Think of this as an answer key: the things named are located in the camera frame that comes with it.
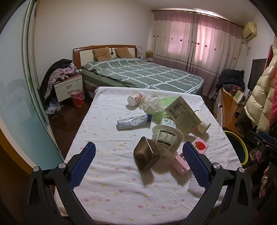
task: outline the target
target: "pile of clothes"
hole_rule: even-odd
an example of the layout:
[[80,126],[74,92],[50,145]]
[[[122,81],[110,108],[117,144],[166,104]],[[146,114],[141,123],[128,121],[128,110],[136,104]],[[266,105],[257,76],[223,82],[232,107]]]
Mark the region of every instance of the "pile of clothes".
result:
[[243,81],[244,70],[231,70],[225,69],[222,71],[218,78],[218,83],[216,84],[216,92],[218,92],[225,85],[236,85],[239,86],[242,91],[245,90],[245,83]]
[[53,84],[60,78],[68,78],[68,76],[77,73],[76,66],[72,64],[72,60],[61,59],[55,62],[46,72],[40,85],[39,92],[41,100],[47,108],[53,97],[56,96]]

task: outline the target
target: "puffer jacket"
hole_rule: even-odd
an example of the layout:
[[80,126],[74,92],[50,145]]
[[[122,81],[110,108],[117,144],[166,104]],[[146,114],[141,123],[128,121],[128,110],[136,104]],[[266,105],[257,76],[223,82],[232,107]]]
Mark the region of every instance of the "puffer jacket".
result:
[[272,45],[273,58],[263,75],[254,87],[252,95],[244,107],[247,117],[257,127],[258,131],[269,133],[269,120],[272,108],[277,70],[277,38]]

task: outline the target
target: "bedside table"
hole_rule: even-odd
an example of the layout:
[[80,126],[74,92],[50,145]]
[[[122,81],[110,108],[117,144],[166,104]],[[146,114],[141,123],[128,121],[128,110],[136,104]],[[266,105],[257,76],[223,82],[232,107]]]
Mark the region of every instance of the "bedside table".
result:
[[72,77],[64,81],[56,82],[53,85],[55,88],[58,102],[70,98],[70,94],[74,90],[84,91],[82,75],[80,73],[73,75]]

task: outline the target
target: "green plaid duvet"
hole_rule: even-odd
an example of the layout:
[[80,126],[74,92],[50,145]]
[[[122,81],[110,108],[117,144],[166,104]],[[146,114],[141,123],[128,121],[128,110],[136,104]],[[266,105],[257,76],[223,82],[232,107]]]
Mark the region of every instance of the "green plaid duvet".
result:
[[83,68],[133,88],[196,94],[204,84],[199,76],[137,58],[89,62]]

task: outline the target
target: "ceiling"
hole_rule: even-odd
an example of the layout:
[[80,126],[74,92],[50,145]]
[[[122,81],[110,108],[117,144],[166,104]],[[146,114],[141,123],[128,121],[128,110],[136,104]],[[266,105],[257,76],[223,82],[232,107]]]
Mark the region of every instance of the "ceiling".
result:
[[252,21],[258,9],[249,0],[134,0],[150,9],[186,8],[216,13],[239,25]]

